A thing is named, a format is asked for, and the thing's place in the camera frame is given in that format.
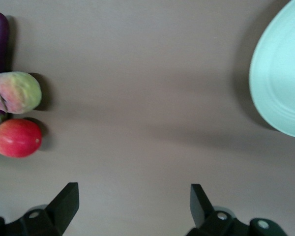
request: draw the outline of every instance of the plate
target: plate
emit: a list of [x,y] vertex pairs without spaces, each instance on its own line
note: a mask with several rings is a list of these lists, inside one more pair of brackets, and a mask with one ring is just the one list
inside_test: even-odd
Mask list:
[[260,115],[295,137],[295,0],[274,17],[254,51],[249,88]]

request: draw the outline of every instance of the silver bolt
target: silver bolt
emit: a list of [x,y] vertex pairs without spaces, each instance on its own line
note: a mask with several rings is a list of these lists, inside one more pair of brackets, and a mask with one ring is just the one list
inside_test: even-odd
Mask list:
[[226,220],[227,219],[227,215],[223,212],[219,212],[217,214],[217,217],[220,219],[220,220]]
[[266,221],[264,221],[264,220],[259,220],[258,221],[258,225],[259,225],[259,227],[261,227],[263,229],[270,228],[269,224]]
[[33,218],[37,217],[38,215],[39,215],[39,211],[34,211],[33,213],[31,213],[31,214],[29,215],[29,218],[30,218],[30,219],[33,219]]

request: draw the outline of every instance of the red apple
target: red apple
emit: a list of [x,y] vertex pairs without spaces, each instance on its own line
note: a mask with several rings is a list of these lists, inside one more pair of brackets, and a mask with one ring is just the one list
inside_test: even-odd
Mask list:
[[41,145],[39,126],[27,119],[10,119],[0,124],[0,154],[7,157],[27,157]]

